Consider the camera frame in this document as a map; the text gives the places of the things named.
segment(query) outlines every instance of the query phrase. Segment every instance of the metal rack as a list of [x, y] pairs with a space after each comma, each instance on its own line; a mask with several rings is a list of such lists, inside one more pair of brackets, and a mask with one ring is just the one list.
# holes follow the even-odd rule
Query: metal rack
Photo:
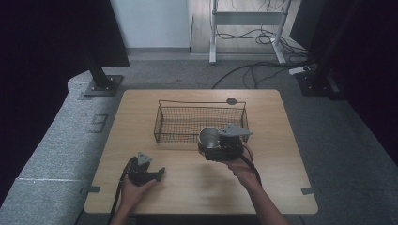
[[197, 143], [203, 128], [221, 129], [229, 123], [249, 129], [246, 102], [159, 100], [154, 135], [156, 143]]
[[209, 62], [216, 64], [216, 26], [217, 25], [278, 25], [276, 37], [272, 38], [272, 47], [280, 64], [285, 64], [281, 50], [281, 35], [286, 22], [287, 14], [292, 0], [287, 0], [286, 7], [282, 12], [228, 12], [217, 11], [217, 1], [213, 0], [213, 10], [211, 12], [211, 24], [213, 29], [210, 38]]

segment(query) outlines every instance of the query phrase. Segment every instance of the power strip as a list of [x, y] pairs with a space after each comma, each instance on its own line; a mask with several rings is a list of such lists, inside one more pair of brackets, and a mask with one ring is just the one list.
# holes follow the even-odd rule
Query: power strip
[[309, 67], [297, 67], [297, 68], [292, 68], [289, 69], [289, 74], [290, 75], [295, 75], [298, 73], [302, 73], [302, 72], [307, 72], [310, 71], [311, 69]]

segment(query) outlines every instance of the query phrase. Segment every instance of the human arm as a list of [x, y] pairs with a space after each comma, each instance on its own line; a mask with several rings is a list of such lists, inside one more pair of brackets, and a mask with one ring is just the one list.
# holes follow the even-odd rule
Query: human arm
[[112, 225], [125, 225], [129, 218], [130, 212], [141, 200], [144, 193], [150, 189], [156, 180], [151, 180], [146, 184], [138, 187], [135, 186], [129, 178], [126, 176], [123, 180], [123, 186], [121, 189], [121, 201], [118, 209], [115, 212], [112, 220]]
[[[249, 145], [244, 142], [243, 146], [247, 150], [245, 150], [243, 156], [253, 162], [253, 153]], [[288, 224], [281, 212], [259, 184], [253, 171], [242, 159], [238, 158], [224, 163], [228, 166], [228, 169], [233, 172], [234, 176], [237, 177], [239, 183], [248, 191], [255, 212], [262, 225]]]

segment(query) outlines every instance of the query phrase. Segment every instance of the wooden table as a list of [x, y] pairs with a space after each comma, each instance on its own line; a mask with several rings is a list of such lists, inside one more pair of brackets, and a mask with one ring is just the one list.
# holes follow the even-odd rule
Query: wooden table
[[138, 152], [153, 158], [148, 169], [165, 167], [161, 182], [150, 189], [134, 213], [144, 214], [255, 214], [252, 202], [225, 165], [206, 161], [197, 143], [156, 143], [154, 126], [159, 99], [181, 101], [246, 101], [248, 143], [263, 187], [283, 214], [315, 214], [313, 194], [303, 195], [310, 183], [276, 90], [129, 90], [120, 103], [84, 210], [109, 213], [117, 182], [126, 163]]

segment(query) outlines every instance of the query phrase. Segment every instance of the black wire basket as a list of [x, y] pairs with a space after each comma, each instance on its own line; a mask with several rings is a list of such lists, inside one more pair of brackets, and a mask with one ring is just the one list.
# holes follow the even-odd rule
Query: black wire basket
[[[249, 129], [246, 102], [187, 102], [159, 100], [154, 135], [156, 143], [197, 143], [203, 128], [235, 124]], [[247, 141], [249, 136], [242, 136]]]

